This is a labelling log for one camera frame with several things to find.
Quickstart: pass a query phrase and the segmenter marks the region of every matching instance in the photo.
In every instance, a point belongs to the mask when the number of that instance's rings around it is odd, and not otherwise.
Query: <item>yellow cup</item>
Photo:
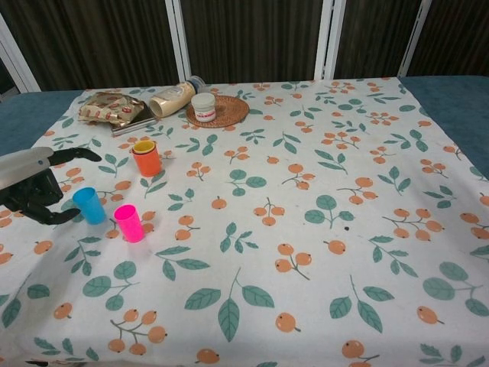
[[[139,141],[138,143],[134,144],[134,147],[132,148],[133,152],[135,154],[146,154],[152,151],[156,147],[156,144],[154,141],[151,140],[144,140],[144,141]]]

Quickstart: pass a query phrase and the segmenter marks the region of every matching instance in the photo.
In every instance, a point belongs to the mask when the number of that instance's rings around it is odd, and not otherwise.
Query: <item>dark curtain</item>
[[[0,0],[41,90],[178,82],[162,0]]]
[[[347,0],[335,78],[395,76],[421,0]]]
[[[192,73],[208,83],[311,80],[322,0],[182,0]]]
[[[408,70],[489,76],[489,1],[433,0]]]

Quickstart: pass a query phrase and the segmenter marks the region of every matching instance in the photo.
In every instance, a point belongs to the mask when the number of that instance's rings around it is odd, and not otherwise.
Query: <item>robotic hand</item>
[[[41,224],[61,224],[73,219],[79,214],[79,209],[52,213],[46,206],[59,202],[63,197],[50,166],[74,158],[94,162],[102,160],[86,148],[53,151],[39,147],[0,157],[0,206],[5,205],[12,212],[20,210]]]

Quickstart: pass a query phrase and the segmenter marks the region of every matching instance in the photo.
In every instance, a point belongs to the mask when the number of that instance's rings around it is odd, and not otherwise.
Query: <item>white jar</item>
[[[197,121],[211,122],[215,119],[215,97],[212,93],[196,94],[192,97],[192,106]]]

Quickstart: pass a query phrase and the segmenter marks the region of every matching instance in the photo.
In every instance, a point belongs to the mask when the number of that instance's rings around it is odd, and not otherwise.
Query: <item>bottle cap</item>
[[[197,75],[192,75],[187,80],[187,82],[189,82],[190,84],[192,84],[192,86],[193,86],[194,90],[196,91],[196,93],[198,93],[203,86],[206,86],[206,82],[204,82],[202,80],[202,78],[200,76],[197,76]]]

